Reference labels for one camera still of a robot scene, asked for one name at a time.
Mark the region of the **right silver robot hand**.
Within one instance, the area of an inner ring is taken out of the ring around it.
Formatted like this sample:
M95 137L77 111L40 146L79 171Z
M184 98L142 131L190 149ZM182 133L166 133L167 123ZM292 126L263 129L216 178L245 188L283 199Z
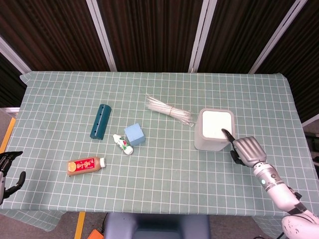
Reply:
M230 151L230 154L236 164L253 168L260 162L266 162L266 153L255 137L250 136L235 139L228 130L223 128L222 132L232 144L233 149Z

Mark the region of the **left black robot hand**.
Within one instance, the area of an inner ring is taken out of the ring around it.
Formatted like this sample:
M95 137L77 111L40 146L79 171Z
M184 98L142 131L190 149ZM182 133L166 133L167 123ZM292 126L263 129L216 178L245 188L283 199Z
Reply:
M22 171L16 185L8 189L5 188L6 176L12 165L12 162L22 154L22 151L3 152L0 154L0 204L3 203L4 199L9 198L10 195L14 194L24 185L26 172Z

